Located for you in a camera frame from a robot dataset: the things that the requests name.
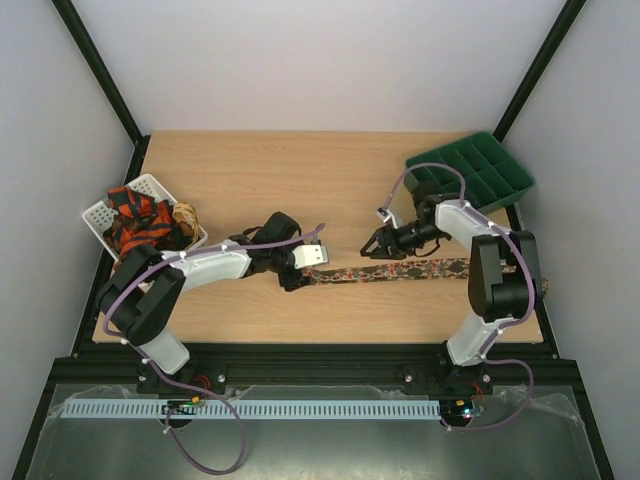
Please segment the floral patterned tie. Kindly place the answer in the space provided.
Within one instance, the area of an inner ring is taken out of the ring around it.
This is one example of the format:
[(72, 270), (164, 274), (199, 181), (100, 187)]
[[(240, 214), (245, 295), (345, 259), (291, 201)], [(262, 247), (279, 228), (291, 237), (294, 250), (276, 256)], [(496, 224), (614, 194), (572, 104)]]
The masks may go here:
[(330, 270), (308, 267), (303, 270), (313, 286), (407, 280), (467, 280), (469, 273), (469, 258), (428, 258), (362, 267)]

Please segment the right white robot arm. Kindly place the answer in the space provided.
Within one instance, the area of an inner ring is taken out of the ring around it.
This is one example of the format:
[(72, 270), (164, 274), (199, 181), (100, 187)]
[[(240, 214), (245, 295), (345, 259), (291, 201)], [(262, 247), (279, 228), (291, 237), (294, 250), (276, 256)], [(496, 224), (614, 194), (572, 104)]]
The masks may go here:
[(411, 190), (416, 219), (401, 224), (388, 204), (377, 210), (383, 221), (360, 250), (376, 260), (415, 256), (425, 244), (454, 240), (469, 252), (468, 300), (471, 311), (446, 341), (449, 359), (436, 367), (445, 390), (460, 390), (471, 379), (469, 366), (483, 362), (504, 331), (525, 322), (541, 296), (536, 240), (491, 221), (464, 196), (444, 193), (433, 182)]

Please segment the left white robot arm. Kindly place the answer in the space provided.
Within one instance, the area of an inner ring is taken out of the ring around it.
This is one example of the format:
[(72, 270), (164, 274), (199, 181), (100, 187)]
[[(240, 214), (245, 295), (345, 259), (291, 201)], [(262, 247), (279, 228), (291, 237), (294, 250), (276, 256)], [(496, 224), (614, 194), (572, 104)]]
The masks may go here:
[(261, 226), (209, 246), (188, 251), (136, 247), (102, 287), (96, 306), (113, 329), (165, 374), (174, 375), (190, 360), (185, 345), (168, 326), (181, 294), (222, 280), (240, 280), (265, 272), (278, 276), (287, 292), (310, 284), (304, 270), (329, 262), (320, 231), (304, 234), (282, 212)]

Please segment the green divided organizer tray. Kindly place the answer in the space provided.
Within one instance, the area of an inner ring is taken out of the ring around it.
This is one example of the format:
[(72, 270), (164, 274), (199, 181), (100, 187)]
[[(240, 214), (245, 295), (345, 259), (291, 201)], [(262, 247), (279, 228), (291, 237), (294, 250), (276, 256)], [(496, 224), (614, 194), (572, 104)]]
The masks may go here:
[(465, 198), (483, 214), (506, 208), (520, 200), (534, 185), (534, 179), (519, 165), (492, 134), (479, 132), (406, 160), (407, 168), (420, 164), (404, 179), (411, 191), (431, 182), (438, 193), (458, 194), (459, 177), (431, 165), (447, 165), (465, 179)]

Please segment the brown tan patterned tie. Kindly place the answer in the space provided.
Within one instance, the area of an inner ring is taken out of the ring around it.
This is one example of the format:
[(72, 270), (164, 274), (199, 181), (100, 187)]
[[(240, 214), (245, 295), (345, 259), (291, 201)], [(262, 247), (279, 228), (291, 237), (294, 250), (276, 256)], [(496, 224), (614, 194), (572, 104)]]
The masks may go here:
[(192, 247), (200, 238), (200, 225), (195, 208), (183, 202), (173, 206), (172, 219), (180, 227), (184, 236), (189, 238), (187, 247)]

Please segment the orange navy striped tie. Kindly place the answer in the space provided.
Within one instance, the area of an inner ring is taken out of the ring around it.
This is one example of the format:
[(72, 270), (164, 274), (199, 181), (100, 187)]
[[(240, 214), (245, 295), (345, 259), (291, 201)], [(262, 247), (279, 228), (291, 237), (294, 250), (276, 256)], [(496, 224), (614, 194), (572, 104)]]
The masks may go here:
[(107, 199), (116, 216), (103, 238), (121, 259), (136, 247), (157, 246), (174, 229), (173, 206), (168, 200), (156, 202), (128, 186), (109, 190)]

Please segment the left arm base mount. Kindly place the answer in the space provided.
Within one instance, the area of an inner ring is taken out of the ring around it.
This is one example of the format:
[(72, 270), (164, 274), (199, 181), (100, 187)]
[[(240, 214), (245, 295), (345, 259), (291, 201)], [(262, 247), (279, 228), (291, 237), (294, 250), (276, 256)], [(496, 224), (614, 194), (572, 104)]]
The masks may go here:
[[(199, 396), (196, 392), (182, 387), (176, 387), (164, 382), (157, 372), (148, 364), (140, 364), (136, 368), (138, 380), (136, 392), (141, 395), (156, 395), (161, 399), (186, 398), (188, 396)], [(216, 394), (224, 394), (226, 389), (226, 371), (214, 368), (201, 369), (194, 360), (187, 362), (177, 373), (169, 375), (164, 372), (170, 380), (204, 388)]]

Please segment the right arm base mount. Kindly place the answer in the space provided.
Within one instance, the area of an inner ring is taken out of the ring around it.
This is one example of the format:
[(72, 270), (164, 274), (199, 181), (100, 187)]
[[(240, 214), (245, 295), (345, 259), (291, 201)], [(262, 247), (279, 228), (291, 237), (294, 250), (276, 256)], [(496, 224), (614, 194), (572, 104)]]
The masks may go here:
[(406, 394), (438, 399), (465, 399), (480, 393), (488, 394), (491, 389), (490, 377), (481, 365), (407, 364), (402, 379)]

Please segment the left black frame post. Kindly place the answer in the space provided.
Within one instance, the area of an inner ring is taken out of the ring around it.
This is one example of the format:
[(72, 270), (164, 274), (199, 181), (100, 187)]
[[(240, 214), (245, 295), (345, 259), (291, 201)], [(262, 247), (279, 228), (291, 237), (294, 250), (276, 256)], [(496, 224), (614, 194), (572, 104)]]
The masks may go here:
[(124, 97), (74, 3), (70, 0), (52, 0), (52, 4), (130, 141), (134, 146), (140, 145), (144, 141), (145, 136), (134, 120)]

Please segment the black frame post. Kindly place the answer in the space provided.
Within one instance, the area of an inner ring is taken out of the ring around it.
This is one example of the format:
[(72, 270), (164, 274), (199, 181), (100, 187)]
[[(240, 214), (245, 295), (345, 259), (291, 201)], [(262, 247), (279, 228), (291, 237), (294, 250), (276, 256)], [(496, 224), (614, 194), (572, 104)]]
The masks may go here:
[(134, 120), (124, 97), (74, 3), (70, 0), (52, 0), (52, 4), (130, 141), (134, 146), (140, 145), (144, 141), (145, 136)]
[(513, 127), (586, 4), (586, 0), (567, 0), (564, 2), (493, 131), (494, 138), (499, 142), (506, 138)]

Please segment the black aluminium frame rail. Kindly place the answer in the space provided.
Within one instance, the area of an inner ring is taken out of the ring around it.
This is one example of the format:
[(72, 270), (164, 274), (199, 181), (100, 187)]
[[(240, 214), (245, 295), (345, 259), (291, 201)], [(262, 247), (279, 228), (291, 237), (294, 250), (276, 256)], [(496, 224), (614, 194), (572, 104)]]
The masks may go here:
[[(226, 371), (226, 388), (252, 385), (374, 386), (404, 392), (402, 373), (407, 364), (445, 358), (442, 344), (324, 344), (259, 345), (192, 343), (191, 358), (201, 369)], [(492, 364), (480, 364), (494, 385), (582, 386), (573, 360), (562, 360), (547, 344), (499, 344)]]

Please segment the right black frame post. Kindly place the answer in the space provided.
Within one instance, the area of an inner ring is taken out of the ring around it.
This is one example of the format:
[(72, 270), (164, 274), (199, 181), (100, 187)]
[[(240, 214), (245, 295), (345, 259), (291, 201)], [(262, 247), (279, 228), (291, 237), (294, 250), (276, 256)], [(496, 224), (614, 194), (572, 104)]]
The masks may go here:
[(494, 138), (499, 142), (506, 138), (513, 127), (586, 4), (586, 0), (567, 0), (564, 2), (493, 131)]

